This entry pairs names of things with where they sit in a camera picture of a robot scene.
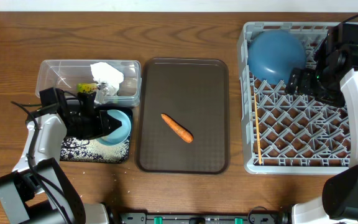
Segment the light blue bowl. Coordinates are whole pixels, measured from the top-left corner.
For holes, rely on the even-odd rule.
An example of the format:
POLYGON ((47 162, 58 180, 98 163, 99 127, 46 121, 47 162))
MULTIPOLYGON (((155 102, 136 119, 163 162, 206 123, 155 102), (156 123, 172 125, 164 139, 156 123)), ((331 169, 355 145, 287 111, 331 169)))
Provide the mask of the light blue bowl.
POLYGON ((113 146, 124 142, 131 135, 132 116, 123 110, 108 110, 108 115, 119 120, 122 125, 111 134, 98 138, 97 141, 107 146, 113 146))

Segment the yellow foil snack wrapper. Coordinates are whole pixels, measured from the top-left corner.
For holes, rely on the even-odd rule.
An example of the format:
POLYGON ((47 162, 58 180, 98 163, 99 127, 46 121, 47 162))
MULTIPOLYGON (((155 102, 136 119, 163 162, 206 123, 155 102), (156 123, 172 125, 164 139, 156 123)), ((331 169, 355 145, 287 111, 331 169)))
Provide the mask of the yellow foil snack wrapper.
POLYGON ((77 91, 80 93, 92 94, 96 93, 94 102, 96 104, 104 104, 107 97, 115 96, 118 88, 108 84, 107 82, 101 83, 79 83, 77 84, 77 91))

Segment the dark blue plate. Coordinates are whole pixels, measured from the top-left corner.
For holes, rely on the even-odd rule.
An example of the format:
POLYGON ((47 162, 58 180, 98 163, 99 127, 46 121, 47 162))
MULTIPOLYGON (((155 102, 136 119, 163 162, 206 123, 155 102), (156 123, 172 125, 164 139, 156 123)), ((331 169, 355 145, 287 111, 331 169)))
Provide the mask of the dark blue plate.
POLYGON ((287 81, 294 68, 306 67, 305 48, 287 31, 265 31, 248 48, 248 66, 259 80, 276 85, 287 81))

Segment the white napkin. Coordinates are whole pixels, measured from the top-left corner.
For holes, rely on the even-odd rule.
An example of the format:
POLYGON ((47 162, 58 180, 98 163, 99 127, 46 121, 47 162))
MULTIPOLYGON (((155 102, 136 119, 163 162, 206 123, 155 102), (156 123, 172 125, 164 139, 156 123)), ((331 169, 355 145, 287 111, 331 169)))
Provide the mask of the white napkin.
POLYGON ((106 62, 94 63, 90 67, 93 80, 98 83, 99 90, 105 96, 114 96, 124 81, 124 74, 106 62))

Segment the wooden chopstick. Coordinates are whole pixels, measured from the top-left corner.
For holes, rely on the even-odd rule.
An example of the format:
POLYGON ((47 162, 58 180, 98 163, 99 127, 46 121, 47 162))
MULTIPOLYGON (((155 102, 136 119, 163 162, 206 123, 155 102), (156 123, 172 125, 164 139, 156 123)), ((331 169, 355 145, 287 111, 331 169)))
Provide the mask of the wooden chopstick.
POLYGON ((256 92, 254 92, 254 112, 255 112, 255 130, 256 130, 256 140, 257 140, 258 163, 259 165, 262 165, 262 151, 260 146, 259 116, 258 116, 256 92))

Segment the orange carrot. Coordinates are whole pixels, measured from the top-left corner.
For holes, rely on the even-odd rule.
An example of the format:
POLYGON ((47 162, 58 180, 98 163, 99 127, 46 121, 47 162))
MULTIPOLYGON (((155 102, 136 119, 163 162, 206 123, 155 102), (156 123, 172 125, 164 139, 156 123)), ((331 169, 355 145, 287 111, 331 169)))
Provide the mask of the orange carrot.
POLYGON ((180 137, 182 140, 184 140, 187 143, 191 143, 194 138, 188 132, 185 128, 180 126, 176 121, 174 121, 171 117, 168 115, 162 113, 161 114, 162 119, 167 123, 167 125, 180 137))

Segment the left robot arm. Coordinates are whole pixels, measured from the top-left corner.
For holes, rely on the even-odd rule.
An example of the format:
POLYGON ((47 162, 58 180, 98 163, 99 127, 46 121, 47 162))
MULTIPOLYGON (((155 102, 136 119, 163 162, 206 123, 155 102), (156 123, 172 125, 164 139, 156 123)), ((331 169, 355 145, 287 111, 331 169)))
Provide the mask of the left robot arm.
POLYGON ((41 107, 27 113, 28 137, 19 162, 0 177, 0 203, 10 223, 114 223, 104 204, 84 204, 59 165, 65 138, 92 140, 107 136, 122 123, 94 107, 95 94, 78 93, 71 109, 66 91, 40 93, 41 107))

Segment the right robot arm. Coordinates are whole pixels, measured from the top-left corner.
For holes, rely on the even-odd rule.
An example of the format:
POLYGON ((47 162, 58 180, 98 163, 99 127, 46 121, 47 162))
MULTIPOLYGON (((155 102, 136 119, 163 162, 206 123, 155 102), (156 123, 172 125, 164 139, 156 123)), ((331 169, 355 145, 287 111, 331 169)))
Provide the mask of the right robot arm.
POLYGON ((315 69, 292 70, 285 91, 346 106, 351 157, 347 170, 326 181, 320 197, 292 206, 291 222, 358 223, 358 24, 330 29, 315 58, 315 69))

